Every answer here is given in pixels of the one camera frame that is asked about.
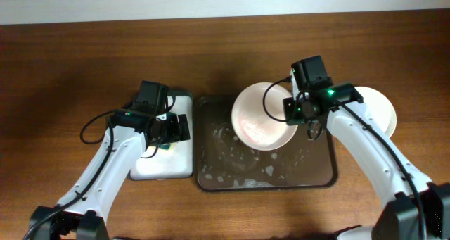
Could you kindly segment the cream plate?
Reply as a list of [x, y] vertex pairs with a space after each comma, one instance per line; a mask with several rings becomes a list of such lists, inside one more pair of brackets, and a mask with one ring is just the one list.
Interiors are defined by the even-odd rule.
[[397, 114], [391, 101], [373, 88], [355, 87], [355, 89], [362, 95], [379, 128], [391, 137], [397, 127]]

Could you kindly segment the green and yellow sponge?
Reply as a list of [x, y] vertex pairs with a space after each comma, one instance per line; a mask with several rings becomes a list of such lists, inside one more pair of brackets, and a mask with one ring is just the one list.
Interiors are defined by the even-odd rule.
[[175, 146], [176, 146], [176, 144], [164, 144], [164, 145], [159, 145], [158, 148], [163, 151], [169, 151], [169, 150], [173, 149]]

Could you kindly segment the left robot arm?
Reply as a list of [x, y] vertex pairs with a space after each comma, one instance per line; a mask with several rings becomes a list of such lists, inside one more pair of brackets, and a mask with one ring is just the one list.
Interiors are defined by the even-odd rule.
[[107, 220], [126, 179], [182, 179], [193, 174], [193, 97], [143, 81], [132, 100], [100, 115], [104, 135], [81, 177], [54, 207], [33, 212], [25, 239], [108, 239]]

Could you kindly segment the pink plate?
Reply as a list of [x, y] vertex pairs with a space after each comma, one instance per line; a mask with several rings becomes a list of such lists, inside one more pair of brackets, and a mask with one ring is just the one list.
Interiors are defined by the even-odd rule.
[[280, 85], [259, 82], [244, 89], [234, 101], [231, 123], [236, 136], [247, 146], [271, 151], [286, 145], [297, 131], [284, 118], [283, 99], [292, 94]]

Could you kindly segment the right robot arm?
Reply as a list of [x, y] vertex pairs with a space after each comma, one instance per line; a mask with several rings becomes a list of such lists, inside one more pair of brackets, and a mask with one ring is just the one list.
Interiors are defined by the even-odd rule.
[[373, 226], [343, 229], [334, 239], [449, 238], [449, 184], [433, 183], [401, 153], [352, 84], [333, 84], [320, 56], [293, 63], [288, 80], [293, 96], [283, 101], [287, 124], [318, 123], [337, 138], [383, 206]]

